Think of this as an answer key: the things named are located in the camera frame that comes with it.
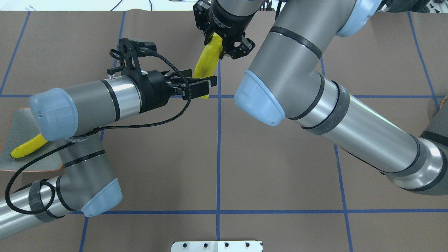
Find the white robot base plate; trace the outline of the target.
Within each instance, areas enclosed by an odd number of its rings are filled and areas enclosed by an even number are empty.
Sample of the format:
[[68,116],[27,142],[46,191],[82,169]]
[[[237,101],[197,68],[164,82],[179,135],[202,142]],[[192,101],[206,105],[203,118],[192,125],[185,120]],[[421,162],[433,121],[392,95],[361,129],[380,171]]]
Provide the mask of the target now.
[[171,246],[171,252],[263,252],[262,241],[178,241]]

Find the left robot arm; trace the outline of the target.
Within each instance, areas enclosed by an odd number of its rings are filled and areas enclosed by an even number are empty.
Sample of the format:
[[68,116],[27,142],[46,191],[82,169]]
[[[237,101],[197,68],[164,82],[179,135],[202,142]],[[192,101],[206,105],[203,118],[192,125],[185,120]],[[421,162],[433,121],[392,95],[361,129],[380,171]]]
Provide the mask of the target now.
[[[32,118],[54,149],[19,168],[1,199],[1,238],[53,222],[74,211],[102,214],[122,201],[122,191],[100,133],[107,125],[165,106],[172,96],[189,101],[209,94],[217,77],[192,77],[191,70],[110,69],[109,77],[53,88],[29,100]],[[11,192],[18,175],[57,154],[65,173]]]

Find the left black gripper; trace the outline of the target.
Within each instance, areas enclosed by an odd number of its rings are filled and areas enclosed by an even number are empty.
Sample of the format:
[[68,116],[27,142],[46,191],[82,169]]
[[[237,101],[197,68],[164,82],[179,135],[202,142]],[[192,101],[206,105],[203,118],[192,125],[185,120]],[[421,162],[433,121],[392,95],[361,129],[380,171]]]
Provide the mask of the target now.
[[182,99],[195,99],[208,95],[209,88],[217,85],[217,76],[193,78],[191,72],[169,72],[166,81],[161,72],[152,70],[146,74],[139,72],[136,79],[135,83],[141,98],[139,113],[165,106],[170,99],[172,87],[174,87],[172,96],[179,96]]

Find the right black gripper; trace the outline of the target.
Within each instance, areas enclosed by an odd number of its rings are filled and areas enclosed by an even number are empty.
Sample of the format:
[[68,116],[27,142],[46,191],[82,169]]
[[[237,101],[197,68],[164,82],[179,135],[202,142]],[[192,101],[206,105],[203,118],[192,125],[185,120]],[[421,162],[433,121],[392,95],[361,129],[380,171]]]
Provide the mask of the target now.
[[259,7],[259,0],[198,0],[193,12],[196,27],[205,37],[204,45],[216,32],[222,38],[221,59],[228,56],[236,60],[250,54],[256,45],[244,34]]

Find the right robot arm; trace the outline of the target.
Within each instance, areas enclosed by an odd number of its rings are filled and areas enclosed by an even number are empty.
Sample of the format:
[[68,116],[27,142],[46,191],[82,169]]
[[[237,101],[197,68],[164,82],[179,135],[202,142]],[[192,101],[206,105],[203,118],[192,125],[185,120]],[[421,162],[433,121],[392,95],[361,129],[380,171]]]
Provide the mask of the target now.
[[245,71],[234,102],[276,126],[288,118],[338,145],[403,190],[447,194],[447,106],[415,137],[315,71],[335,36],[359,31],[376,12],[427,13],[427,0],[286,0]]

